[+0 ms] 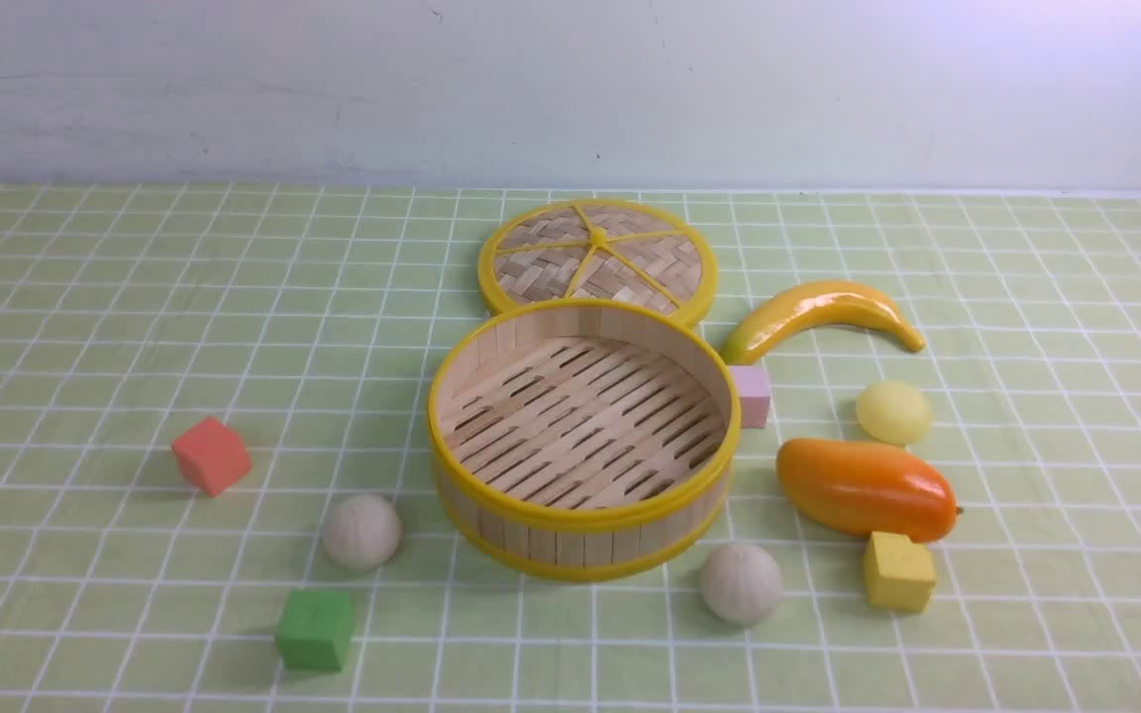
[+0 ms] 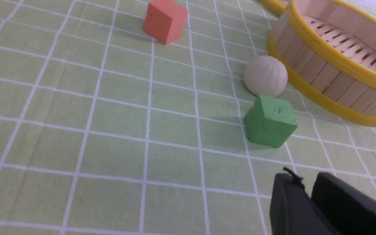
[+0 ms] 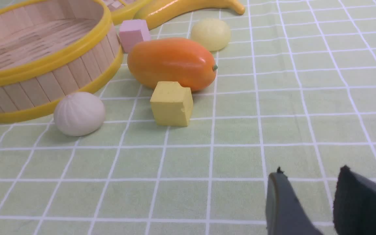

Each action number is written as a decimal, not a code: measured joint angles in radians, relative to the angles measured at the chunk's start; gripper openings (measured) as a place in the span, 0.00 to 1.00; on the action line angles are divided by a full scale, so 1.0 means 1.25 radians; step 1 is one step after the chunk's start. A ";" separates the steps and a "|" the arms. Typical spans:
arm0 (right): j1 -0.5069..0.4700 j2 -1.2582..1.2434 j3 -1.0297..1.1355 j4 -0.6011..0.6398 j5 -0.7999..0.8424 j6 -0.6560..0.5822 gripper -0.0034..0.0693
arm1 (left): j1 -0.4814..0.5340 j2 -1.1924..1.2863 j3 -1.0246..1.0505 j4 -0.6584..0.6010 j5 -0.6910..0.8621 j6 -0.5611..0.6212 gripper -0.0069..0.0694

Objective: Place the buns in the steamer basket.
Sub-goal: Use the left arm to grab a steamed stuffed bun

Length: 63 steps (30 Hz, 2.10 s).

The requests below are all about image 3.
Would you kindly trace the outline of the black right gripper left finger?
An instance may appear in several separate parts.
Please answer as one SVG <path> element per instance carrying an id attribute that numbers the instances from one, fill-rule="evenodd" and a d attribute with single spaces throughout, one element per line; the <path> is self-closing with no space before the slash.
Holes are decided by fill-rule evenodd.
<path id="1" fill-rule="evenodd" d="M 280 167 L 268 175 L 266 229 L 269 235 L 321 235 L 305 213 Z"/>

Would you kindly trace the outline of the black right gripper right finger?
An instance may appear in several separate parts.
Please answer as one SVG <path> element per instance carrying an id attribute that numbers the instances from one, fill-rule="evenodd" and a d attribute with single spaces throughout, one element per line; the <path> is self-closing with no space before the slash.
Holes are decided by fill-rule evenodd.
<path id="1" fill-rule="evenodd" d="M 339 235 L 376 235 L 376 183 L 347 165 L 336 183 L 333 224 Z"/>

